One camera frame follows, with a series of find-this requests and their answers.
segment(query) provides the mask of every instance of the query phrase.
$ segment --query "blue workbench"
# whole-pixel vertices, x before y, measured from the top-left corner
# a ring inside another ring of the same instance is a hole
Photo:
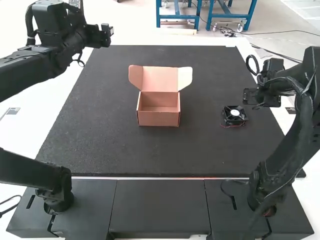
[[[187,0],[188,1],[188,8],[192,6],[192,0]],[[160,7],[162,6],[162,0],[156,0],[156,27],[160,28],[161,26],[161,19],[194,19],[194,29],[199,29],[199,20],[200,20],[200,10],[202,6],[202,0],[197,1],[197,8],[196,8],[196,13],[195,15],[183,15],[180,14],[180,9],[179,9],[179,0],[174,0],[174,10],[175,14],[173,15],[160,15]]]
[[[213,13],[215,2],[219,3],[219,5],[221,6],[224,13]],[[210,31],[212,18],[243,19],[243,20],[246,20],[246,23],[245,23],[243,29],[245,31],[248,30],[250,22],[251,22],[251,18],[254,14],[254,11],[255,11],[257,0],[251,0],[251,5],[249,8],[249,11],[246,14],[233,14],[233,13],[231,13],[229,8],[232,6],[232,2],[233,2],[233,0],[229,0],[228,4],[226,5],[226,2],[224,0],[210,0],[209,14],[208,14],[208,19],[207,19],[207,24],[205,27],[206,30]]]

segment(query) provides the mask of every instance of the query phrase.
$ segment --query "black robotic arm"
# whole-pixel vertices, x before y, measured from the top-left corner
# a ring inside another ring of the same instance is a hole
[[[276,213],[287,188],[320,148],[320,47],[307,48],[302,63],[287,70],[283,66],[282,59],[266,60],[257,73],[257,87],[243,91],[243,103],[255,105],[254,108],[280,107],[280,96],[296,94],[296,117],[289,132],[250,175],[248,204],[256,215],[266,217]]]
[[[81,62],[85,47],[109,47],[113,28],[89,25],[82,0],[39,0],[26,11],[27,45],[0,59],[0,102],[22,90],[64,73],[73,56]],[[38,29],[34,30],[35,18]],[[38,35],[41,45],[36,45]],[[71,171],[0,148],[0,182],[36,188],[48,214],[66,211],[73,203]]]

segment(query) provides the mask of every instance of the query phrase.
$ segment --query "cardboard box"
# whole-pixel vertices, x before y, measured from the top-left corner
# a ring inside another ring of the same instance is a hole
[[[129,81],[140,89],[139,126],[179,126],[179,91],[191,84],[192,71],[192,67],[129,66]]]

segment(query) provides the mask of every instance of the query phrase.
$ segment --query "box lid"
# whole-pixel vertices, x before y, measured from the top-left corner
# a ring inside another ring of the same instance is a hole
[[[129,66],[129,81],[142,92],[178,92],[192,82],[187,67]]]

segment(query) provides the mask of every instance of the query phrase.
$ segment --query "computer fan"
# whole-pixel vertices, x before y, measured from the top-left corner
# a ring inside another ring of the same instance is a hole
[[[247,114],[242,106],[224,106],[222,115],[227,126],[243,126],[248,121]]]

